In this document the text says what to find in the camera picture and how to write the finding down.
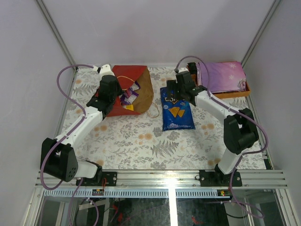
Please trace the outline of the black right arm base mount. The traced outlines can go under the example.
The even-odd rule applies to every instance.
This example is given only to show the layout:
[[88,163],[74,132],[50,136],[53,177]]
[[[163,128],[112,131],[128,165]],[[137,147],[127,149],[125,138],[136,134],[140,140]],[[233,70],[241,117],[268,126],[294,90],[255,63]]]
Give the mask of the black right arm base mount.
[[[215,170],[199,170],[200,185],[203,187],[229,187],[231,174],[224,175]],[[235,171],[232,178],[233,187],[242,187],[241,175]]]

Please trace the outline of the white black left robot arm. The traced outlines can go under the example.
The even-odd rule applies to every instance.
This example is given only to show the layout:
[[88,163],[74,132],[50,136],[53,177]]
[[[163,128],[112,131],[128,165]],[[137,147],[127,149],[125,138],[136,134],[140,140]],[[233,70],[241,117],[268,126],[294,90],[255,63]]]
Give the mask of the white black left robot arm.
[[122,88],[115,75],[102,76],[99,88],[83,109],[83,114],[61,135],[43,141],[40,166],[42,183],[44,174],[61,182],[86,178],[93,186],[102,183],[102,167],[91,161],[78,161],[75,150],[90,131],[112,111],[117,97],[121,94]]

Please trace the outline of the blue Doritos chip bag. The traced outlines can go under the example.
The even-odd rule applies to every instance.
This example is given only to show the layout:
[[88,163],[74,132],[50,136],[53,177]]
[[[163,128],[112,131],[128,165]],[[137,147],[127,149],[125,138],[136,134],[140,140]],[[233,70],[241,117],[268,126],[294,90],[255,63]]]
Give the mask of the blue Doritos chip bag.
[[184,100],[177,100],[167,94],[167,87],[160,88],[162,103],[163,131],[178,129],[195,129],[190,104]]

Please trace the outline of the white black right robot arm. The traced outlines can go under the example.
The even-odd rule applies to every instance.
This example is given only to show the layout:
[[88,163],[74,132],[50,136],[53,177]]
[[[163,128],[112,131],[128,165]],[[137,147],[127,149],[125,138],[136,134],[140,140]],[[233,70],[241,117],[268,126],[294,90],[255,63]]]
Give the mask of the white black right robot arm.
[[202,108],[223,125],[226,147],[221,161],[215,166],[215,182],[224,186],[231,181],[231,173],[246,149],[258,141],[259,135],[250,109],[239,110],[215,97],[207,88],[196,86],[188,70],[175,71],[175,80],[168,80],[167,94],[175,100],[185,100]]

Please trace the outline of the red brown paper bag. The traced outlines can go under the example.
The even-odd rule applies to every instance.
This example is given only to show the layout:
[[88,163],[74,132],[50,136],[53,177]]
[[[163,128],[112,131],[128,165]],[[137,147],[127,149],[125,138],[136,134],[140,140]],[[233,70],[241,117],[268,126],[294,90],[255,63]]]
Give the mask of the red brown paper bag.
[[150,72],[145,65],[115,65],[112,69],[123,93],[117,96],[109,117],[146,113],[154,99]]

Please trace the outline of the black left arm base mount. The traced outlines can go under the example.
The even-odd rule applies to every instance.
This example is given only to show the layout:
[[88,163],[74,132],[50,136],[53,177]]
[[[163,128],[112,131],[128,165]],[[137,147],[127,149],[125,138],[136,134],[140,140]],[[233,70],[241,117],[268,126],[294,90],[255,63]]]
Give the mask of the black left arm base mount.
[[117,185],[116,171],[103,171],[94,178],[83,178],[80,186],[113,187]]

